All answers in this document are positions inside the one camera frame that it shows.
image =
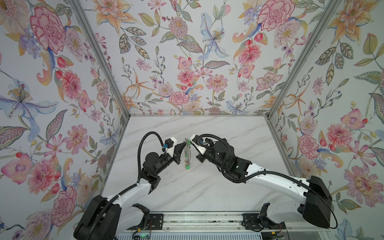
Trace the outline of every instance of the marble table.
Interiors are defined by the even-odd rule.
[[[131,117],[108,177],[103,196],[120,192],[137,179],[137,147],[144,134],[155,131],[163,141],[175,137],[179,143],[192,134],[210,133],[226,138],[235,155],[269,170],[288,174],[263,117]],[[141,162],[150,152],[161,154],[156,136],[143,144]],[[212,163],[200,163],[192,147],[190,169],[172,163],[160,173],[158,187],[139,203],[151,211],[253,211],[281,194],[265,187],[235,184],[226,180]]]

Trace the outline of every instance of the wall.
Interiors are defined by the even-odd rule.
[[[272,119],[297,176],[331,192],[340,240],[384,236],[383,10],[343,1]]]
[[[70,239],[126,117],[64,1],[0,1],[0,239]]]
[[[81,4],[132,115],[266,113],[325,8],[325,0]]]

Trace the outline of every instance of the black cable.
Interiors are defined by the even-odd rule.
[[[137,176],[137,184],[140,183],[140,178],[141,178],[141,161],[140,161],[140,154],[141,154],[141,147],[144,143],[144,140],[151,134],[155,134],[157,136],[157,138],[159,139],[160,143],[161,143],[161,148],[163,148],[164,146],[164,143],[163,143],[163,140],[161,140],[161,137],[160,135],[157,133],[157,132],[148,132],[147,134],[144,135],[144,137],[141,139],[140,141],[140,144],[139,144],[139,148],[137,150],[137,167],[138,167],[138,176]]]

